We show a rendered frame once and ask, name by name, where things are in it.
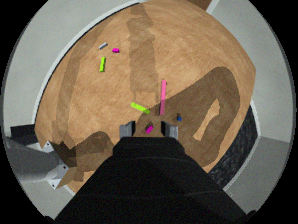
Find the lime green rod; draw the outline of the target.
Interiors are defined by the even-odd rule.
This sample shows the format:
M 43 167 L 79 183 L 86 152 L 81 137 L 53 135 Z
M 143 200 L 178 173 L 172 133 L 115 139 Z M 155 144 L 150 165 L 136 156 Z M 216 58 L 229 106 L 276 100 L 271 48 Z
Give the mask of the lime green rod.
M 102 57 L 101 65 L 100 65 L 100 72 L 104 72 L 105 60 L 106 60 L 106 58 Z
M 137 105 L 137 104 L 135 104 L 133 102 L 132 102 L 131 106 L 134 107 L 134 108 L 136 108 L 136 109 L 138 109 L 138 110 L 141 110 L 141 111 L 143 111 L 143 112 L 145 112 L 147 114 L 149 114 L 149 112 L 150 112 L 150 110 L 148 110 L 146 108 L 143 108 L 143 107 L 141 107 L 141 106 L 139 106 L 139 105 Z

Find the pink rod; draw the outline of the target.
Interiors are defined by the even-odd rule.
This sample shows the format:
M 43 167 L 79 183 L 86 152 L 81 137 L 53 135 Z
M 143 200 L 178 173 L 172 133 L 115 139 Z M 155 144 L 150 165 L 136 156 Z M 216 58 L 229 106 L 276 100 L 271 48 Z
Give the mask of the pink rod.
M 164 115 L 164 106 L 165 106 L 165 92 L 166 92 L 166 81 L 162 80 L 161 87 L 161 101 L 160 101 L 160 115 Z

